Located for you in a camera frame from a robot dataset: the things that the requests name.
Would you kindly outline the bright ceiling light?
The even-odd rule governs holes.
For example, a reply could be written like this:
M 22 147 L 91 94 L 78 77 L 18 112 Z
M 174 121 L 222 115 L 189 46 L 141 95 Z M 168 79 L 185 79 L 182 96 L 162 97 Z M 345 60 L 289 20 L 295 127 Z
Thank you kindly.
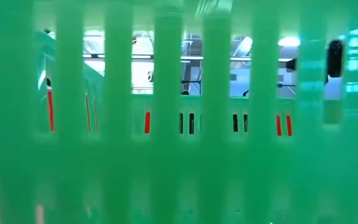
M 283 37 L 278 41 L 281 47 L 297 47 L 300 45 L 300 40 L 297 37 Z

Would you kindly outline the green plastic basket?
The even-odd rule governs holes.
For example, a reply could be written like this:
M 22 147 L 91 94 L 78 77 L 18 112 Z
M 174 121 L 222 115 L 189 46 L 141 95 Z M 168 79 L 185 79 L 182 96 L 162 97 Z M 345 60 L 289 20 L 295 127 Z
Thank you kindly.
M 200 95 L 181 94 L 187 34 Z M 200 131 L 180 134 L 179 113 Z M 358 0 L 0 0 L 0 224 L 38 208 L 45 224 L 358 224 Z

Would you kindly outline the red plastic basket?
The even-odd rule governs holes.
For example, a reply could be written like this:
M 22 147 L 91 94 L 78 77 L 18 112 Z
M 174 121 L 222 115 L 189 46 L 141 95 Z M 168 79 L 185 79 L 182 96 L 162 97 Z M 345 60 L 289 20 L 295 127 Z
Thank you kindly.
M 55 130 L 55 115 L 53 112 L 53 97 L 52 97 L 52 89 L 47 87 L 46 90 L 41 91 L 41 112 L 44 112 L 44 115 L 41 116 L 41 121 L 44 123 L 48 121 L 48 124 L 43 124 L 42 127 L 48 127 L 49 131 Z M 96 132 L 99 132 L 99 124 L 98 124 L 98 102 L 96 98 L 93 97 L 91 99 L 91 107 L 89 104 L 88 94 L 85 94 L 85 108 L 86 108 L 86 122 L 87 129 L 91 133 L 94 122 L 94 127 L 96 128 Z M 145 116 L 140 120 L 140 132 L 143 134 L 148 134 L 150 132 L 150 112 L 147 111 Z
M 278 136 L 293 136 L 293 122 L 290 114 L 278 114 L 275 118 L 276 133 Z M 340 121 L 339 116 L 329 113 L 324 118 L 325 124 L 338 124 Z

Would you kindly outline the black plastic basket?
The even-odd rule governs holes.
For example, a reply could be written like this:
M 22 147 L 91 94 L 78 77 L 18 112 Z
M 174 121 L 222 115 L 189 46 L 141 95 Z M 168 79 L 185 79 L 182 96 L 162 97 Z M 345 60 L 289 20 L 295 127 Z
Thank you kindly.
M 180 134 L 194 134 L 199 132 L 201 129 L 201 119 L 202 116 L 199 116 L 198 119 L 195 119 L 196 116 L 194 113 L 189 113 L 185 116 L 184 113 L 179 113 L 179 133 Z M 247 133 L 249 130 L 249 119 L 248 114 L 236 114 L 232 115 L 232 124 L 231 129 L 234 133 L 244 132 Z

